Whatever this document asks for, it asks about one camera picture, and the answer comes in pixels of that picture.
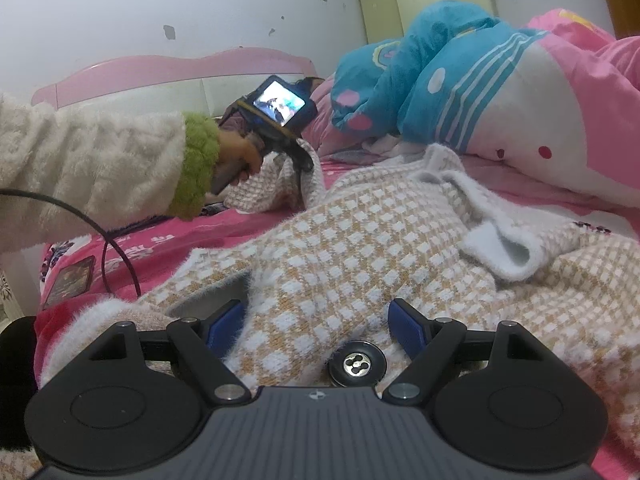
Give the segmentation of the white fleece sleeve forearm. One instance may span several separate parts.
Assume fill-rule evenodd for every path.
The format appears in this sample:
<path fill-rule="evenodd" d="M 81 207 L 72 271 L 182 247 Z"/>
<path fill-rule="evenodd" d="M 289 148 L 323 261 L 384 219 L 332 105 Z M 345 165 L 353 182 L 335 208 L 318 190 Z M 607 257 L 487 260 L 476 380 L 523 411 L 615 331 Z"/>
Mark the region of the white fleece sleeve forearm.
<path fill-rule="evenodd" d="M 119 228 L 196 217 L 230 136 L 198 113 L 122 116 L 1 97 L 1 185 L 62 200 Z"/>

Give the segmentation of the person left hand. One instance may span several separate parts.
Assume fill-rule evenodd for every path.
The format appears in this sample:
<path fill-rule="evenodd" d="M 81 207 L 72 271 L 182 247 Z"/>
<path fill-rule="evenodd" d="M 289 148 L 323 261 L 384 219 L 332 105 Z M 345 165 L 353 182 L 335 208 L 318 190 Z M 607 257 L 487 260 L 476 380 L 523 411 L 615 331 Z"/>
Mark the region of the person left hand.
<path fill-rule="evenodd" d="M 257 174 L 262 155 L 245 136 L 233 130 L 218 132 L 219 156 L 214 167 L 214 180 L 237 184 Z"/>

